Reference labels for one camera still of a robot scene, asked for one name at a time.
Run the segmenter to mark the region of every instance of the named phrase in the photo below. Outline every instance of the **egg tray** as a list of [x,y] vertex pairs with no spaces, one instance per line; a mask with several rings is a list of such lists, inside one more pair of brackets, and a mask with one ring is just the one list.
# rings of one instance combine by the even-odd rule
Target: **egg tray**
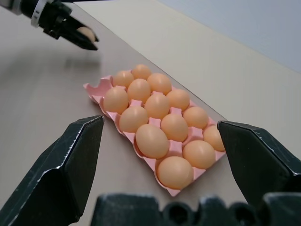
[[[137,156],[139,158],[143,159],[148,164],[148,166],[154,172],[157,182],[163,188],[165,188],[171,194],[171,196],[176,196],[181,190],[171,189],[171,188],[168,188],[168,187],[164,186],[163,184],[161,184],[161,182],[159,181],[157,174],[156,174],[158,165],[160,164],[160,162],[163,159],[165,159],[167,157],[170,157],[170,156],[182,157],[182,149],[184,148],[184,146],[186,144],[188,144],[190,141],[193,141],[193,140],[203,140],[203,130],[195,128],[195,127],[189,127],[189,133],[188,133],[187,138],[184,140],[184,142],[177,142],[174,140],[169,140],[169,151],[163,158],[161,158],[161,159],[147,158],[141,153],[141,151],[139,150],[139,148],[136,144],[135,133],[128,133],[128,132],[120,131],[120,129],[119,129],[120,114],[114,113],[114,112],[106,112],[103,108],[104,96],[105,96],[106,92],[113,87],[112,76],[107,76],[107,77],[101,78],[97,87],[92,87],[89,83],[84,84],[83,87],[87,91],[91,100],[99,105],[103,114],[114,121],[117,131],[120,134],[127,137],[128,140],[133,144],[133,148],[134,148]],[[128,107],[135,106],[135,105],[143,107],[143,102],[138,101],[138,100],[131,100],[129,102]],[[190,105],[188,108],[194,107],[194,106],[197,106],[197,105],[194,104],[192,101],[190,101]],[[179,108],[171,107],[169,113],[179,114],[182,116],[182,110]],[[149,118],[148,124],[151,124],[151,125],[154,125],[154,126],[157,126],[160,128],[161,120],[155,119],[155,118]],[[209,122],[208,122],[207,127],[212,126],[212,125],[216,125],[216,122],[211,117],[209,117]],[[225,152],[215,151],[215,162],[217,162],[224,154],[225,154]],[[193,167],[193,181],[195,181],[197,178],[199,178],[205,172],[206,172],[205,169],[198,169],[196,167]]]

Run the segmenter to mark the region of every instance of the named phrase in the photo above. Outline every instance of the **egg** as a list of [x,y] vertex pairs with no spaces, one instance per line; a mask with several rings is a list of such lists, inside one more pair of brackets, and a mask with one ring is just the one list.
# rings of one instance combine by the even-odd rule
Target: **egg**
[[184,111],[190,102],[189,94],[182,89],[175,89],[167,94],[170,106],[175,108],[181,108]]
[[220,132],[216,128],[216,126],[210,126],[205,129],[204,133],[204,141],[208,142],[216,151],[224,152],[225,147],[222,143],[222,138]]
[[151,118],[163,119],[169,112],[169,101],[162,93],[155,93],[147,99],[144,105],[147,114]]
[[113,86],[128,86],[134,81],[134,77],[130,71],[120,71],[113,77]]
[[183,118],[187,122],[188,126],[193,126],[199,129],[205,128],[209,121],[207,113],[200,107],[188,108],[184,112]]
[[104,95],[103,108],[106,112],[122,114],[127,106],[127,92],[122,87],[113,87]]
[[171,156],[159,164],[157,176],[164,186],[181,190],[193,181],[193,168],[186,159]]
[[160,92],[164,95],[167,95],[171,91],[171,81],[167,76],[163,74],[151,74],[147,79],[147,82],[150,84],[152,91]]
[[151,70],[148,68],[148,66],[145,65],[137,65],[133,70],[132,74],[135,79],[145,79],[151,75]]
[[188,136],[188,125],[178,114],[168,114],[161,121],[161,129],[169,140],[183,142]]
[[184,147],[183,158],[194,167],[208,169],[215,163],[215,151],[207,142],[195,140]]
[[93,31],[90,28],[80,27],[80,28],[77,29],[77,31],[82,33],[83,35],[87,36],[91,40],[91,42],[96,41],[95,35],[94,35]]
[[147,112],[143,107],[131,106],[120,116],[119,128],[122,132],[135,133],[147,121]]
[[165,133],[153,125],[142,125],[136,132],[136,143],[139,150],[148,158],[160,159],[169,149]]
[[151,95],[149,83],[144,79],[135,79],[127,89],[127,95],[130,100],[141,100],[143,103]]

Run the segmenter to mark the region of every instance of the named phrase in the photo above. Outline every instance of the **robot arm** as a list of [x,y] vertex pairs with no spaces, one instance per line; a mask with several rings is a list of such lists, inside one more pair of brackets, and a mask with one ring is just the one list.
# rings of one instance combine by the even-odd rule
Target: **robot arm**
[[[233,177],[248,204],[217,197],[197,211],[173,202],[163,211],[150,196],[98,198],[91,226],[300,226],[301,161],[266,130],[217,125]],[[93,183],[103,117],[72,123],[34,163],[0,211],[1,226],[68,226],[82,216]]]
[[73,18],[70,15],[72,9],[59,0],[0,0],[0,6],[16,15],[24,14],[31,19],[32,26],[41,27],[44,33],[55,39],[63,37],[83,49],[97,50],[86,35],[77,31],[87,26]]

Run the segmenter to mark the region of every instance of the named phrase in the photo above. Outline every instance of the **pink egg tray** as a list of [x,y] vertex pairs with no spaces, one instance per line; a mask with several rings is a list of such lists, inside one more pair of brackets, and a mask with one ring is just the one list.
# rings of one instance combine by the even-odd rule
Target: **pink egg tray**
[[[101,78],[99,84],[97,85],[97,87],[92,87],[89,83],[84,84],[83,87],[86,89],[86,91],[87,91],[89,97],[91,98],[91,100],[99,105],[99,107],[100,107],[101,111],[103,112],[103,114],[114,121],[117,131],[120,134],[122,134],[123,136],[127,137],[128,140],[133,144],[133,148],[134,148],[134,151],[136,152],[137,156],[139,158],[143,159],[148,164],[148,166],[154,172],[155,178],[156,178],[157,182],[160,184],[160,186],[165,188],[171,194],[171,196],[176,196],[180,192],[180,190],[174,190],[174,189],[168,188],[168,187],[164,186],[163,184],[161,184],[160,181],[158,180],[158,177],[157,177],[157,174],[156,174],[156,171],[157,171],[156,169],[157,169],[159,163],[163,159],[165,159],[169,156],[182,157],[182,149],[190,141],[203,140],[203,130],[195,128],[195,127],[189,127],[189,134],[188,134],[188,137],[186,138],[186,140],[184,142],[177,142],[177,141],[169,140],[169,152],[162,159],[147,158],[141,153],[141,151],[139,150],[139,148],[136,144],[135,133],[127,133],[127,132],[121,132],[120,131],[120,129],[119,129],[120,114],[114,113],[114,112],[106,112],[103,108],[104,96],[105,96],[106,92],[113,87],[113,85],[112,85],[112,76],[107,76],[107,77]],[[131,100],[128,107],[134,106],[134,105],[138,105],[138,106],[143,107],[142,101],[138,101],[138,100]],[[192,101],[190,101],[190,106],[188,108],[193,107],[193,106],[197,106],[197,105],[194,104]],[[182,110],[179,109],[179,108],[171,107],[169,113],[175,113],[175,114],[182,115]],[[149,118],[148,124],[152,124],[152,125],[157,126],[157,127],[160,128],[161,120],[160,119]],[[212,125],[216,125],[216,122],[212,118],[209,117],[209,123],[208,123],[207,127],[212,126]],[[216,160],[216,162],[224,155],[225,155],[225,152],[215,151],[215,160]],[[205,173],[206,170],[205,169],[198,169],[196,167],[193,167],[193,172],[194,172],[193,181],[195,181],[203,173]]]

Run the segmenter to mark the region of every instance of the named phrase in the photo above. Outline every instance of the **beige table surface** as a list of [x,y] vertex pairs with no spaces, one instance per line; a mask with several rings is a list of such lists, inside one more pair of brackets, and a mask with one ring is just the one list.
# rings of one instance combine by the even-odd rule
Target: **beige table surface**
[[301,159],[301,73],[157,0],[77,4],[228,120],[265,128]]
[[[0,208],[38,156],[69,123],[100,114],[83,83],[96,85],[101,77],[138,63],[163,73],[83,10],[73,8],[73,16],[93,27],[99,36],[98,51],[85,51],[63,39],[54,40],[41,29],[31,27],[29,19],[0,8]],[[175,87],[183,89],[172,81]],[[224,119],[200,99],[190,96],[213,119]],[[195,208],[199,197],[210,194],[219,195],[226,203],[244,200],[227,157],[171,198],[135,155],[130,143],[106,120],[94,183],[84,216],[76,225],[89,225],[97,196],[114,192],[152,194],[161,208],[175,200]]]

